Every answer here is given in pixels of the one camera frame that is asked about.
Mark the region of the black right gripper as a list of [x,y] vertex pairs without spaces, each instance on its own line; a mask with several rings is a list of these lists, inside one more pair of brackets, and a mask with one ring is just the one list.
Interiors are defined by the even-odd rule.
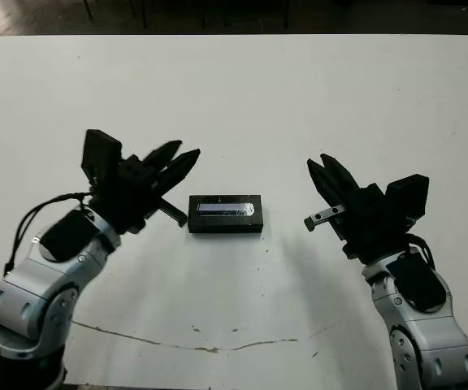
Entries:
[[377,184],[360,187],[349,171],[328,154],[322,164],[307,160],[310,177],[328,208],[304,219],[312,232],[329,223],[344,242],[347,258],[371,264],[407,247],[415,224],[415,183],[392,182],[385,191]]

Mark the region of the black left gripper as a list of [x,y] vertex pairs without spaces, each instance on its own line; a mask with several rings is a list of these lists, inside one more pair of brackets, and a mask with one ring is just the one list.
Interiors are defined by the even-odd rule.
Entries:
[[200,150],[193,149],[173,160],[181,144],[181,140],[168,141],[143,160],[134,154],[119,162],[112,179],[96,189],[91,208],[119,234],[138,233],[157,210],[183,227],[187,215],[163,199],[184,180],[200,156]]

